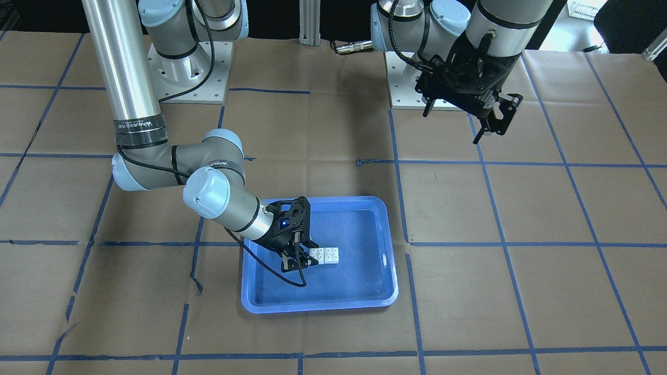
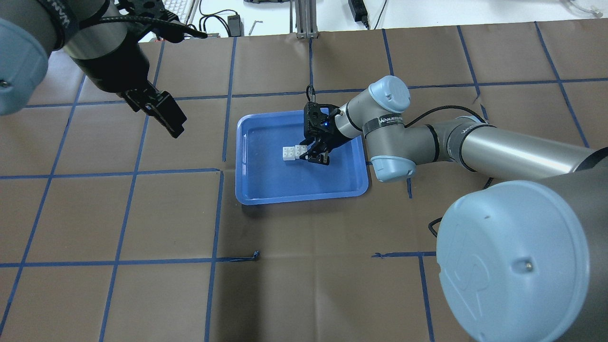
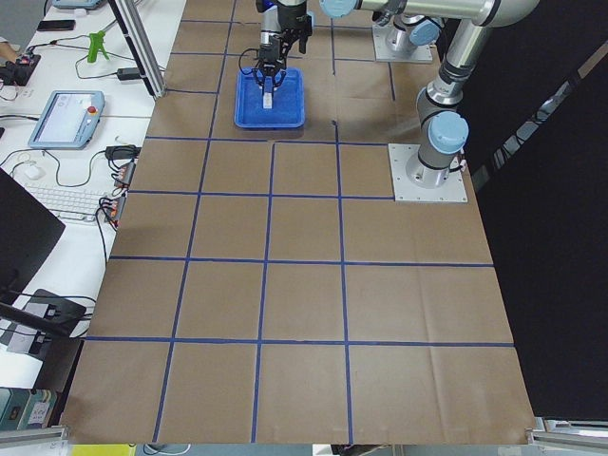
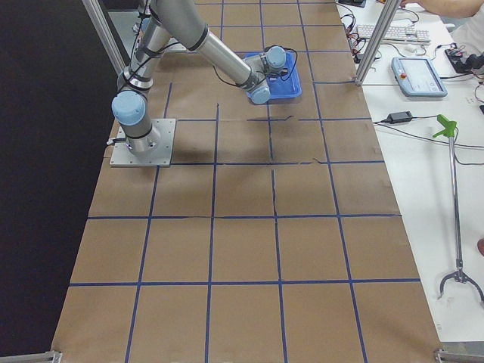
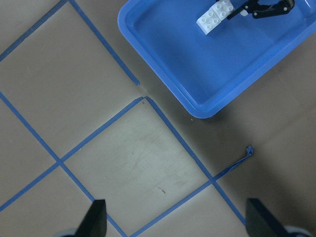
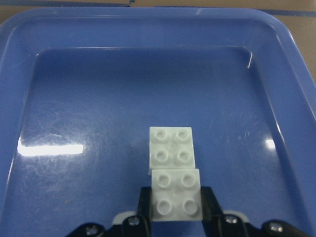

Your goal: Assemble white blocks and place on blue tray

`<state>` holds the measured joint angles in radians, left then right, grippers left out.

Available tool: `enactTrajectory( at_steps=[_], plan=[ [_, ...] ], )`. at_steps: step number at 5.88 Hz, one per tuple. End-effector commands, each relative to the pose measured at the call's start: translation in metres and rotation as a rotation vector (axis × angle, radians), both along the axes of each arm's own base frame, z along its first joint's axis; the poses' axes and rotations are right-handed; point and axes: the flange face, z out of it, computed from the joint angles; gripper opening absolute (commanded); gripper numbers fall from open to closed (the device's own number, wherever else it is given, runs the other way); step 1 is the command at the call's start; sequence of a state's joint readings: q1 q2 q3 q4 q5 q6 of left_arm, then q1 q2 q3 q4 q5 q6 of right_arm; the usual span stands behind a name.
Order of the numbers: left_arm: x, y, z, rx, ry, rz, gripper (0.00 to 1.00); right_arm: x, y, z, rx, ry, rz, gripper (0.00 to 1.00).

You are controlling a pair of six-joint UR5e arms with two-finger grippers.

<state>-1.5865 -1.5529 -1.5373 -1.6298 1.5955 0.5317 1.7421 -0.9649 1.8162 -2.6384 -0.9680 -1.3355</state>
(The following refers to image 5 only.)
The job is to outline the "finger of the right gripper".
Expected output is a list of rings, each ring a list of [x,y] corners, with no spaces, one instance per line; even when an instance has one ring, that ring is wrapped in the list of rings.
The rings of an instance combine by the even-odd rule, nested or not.
[[[255,19],[274,17],[288,14],[295,6],[294,0],[279,0],[272,5],[255,4],[252,11],[252,16]]]
[[[234,9],[230,15],[227,16],[228,20],[231,20],[238,14],[242,16],[247,16],[251,14],[254,19],[258,19],[258,15],[255,11],[259,8],[258,0],[247,0],[240,7]]]

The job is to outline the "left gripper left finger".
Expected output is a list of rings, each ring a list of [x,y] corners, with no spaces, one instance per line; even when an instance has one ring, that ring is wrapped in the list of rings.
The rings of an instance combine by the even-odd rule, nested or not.
[[[75,237],[105,237],[107,233],[107,212],[104,199],[92,202],[85,217],[77,228]]]

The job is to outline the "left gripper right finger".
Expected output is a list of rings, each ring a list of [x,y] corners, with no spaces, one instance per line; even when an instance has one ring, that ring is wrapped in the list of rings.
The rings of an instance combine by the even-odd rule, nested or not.
[[[246,232],[249,237],[288,237],[289,233],[257,198],[246,200]]]

